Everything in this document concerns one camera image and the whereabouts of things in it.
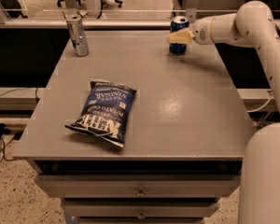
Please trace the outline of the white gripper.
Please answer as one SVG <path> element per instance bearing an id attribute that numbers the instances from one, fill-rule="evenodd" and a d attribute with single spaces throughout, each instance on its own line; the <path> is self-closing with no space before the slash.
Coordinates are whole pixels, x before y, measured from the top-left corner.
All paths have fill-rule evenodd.
<path id="1" fill-rule="evenodd" d="M 192 39 L 200 45 L 211 45 L 211 24 L 213 17 L 205 17 L 196 20 L 189 28 L 180 29 L 166 36 L 166 41 L 170 44 L 189 44 Z"/>

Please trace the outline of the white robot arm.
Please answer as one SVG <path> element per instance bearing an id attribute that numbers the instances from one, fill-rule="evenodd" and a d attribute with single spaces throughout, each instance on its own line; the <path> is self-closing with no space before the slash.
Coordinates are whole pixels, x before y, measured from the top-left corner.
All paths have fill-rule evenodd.
<path id="1" fill-rule="evenodd" d="M 235 13 L 204 17 L 167 36 L 170 44 L 192 41 L 254 49 L 280 115 L 280 36 L 265 3 L 249 1 Z M 258 130 L 245 147 L 238 224 L 280 224 L 280 122 Z"/>

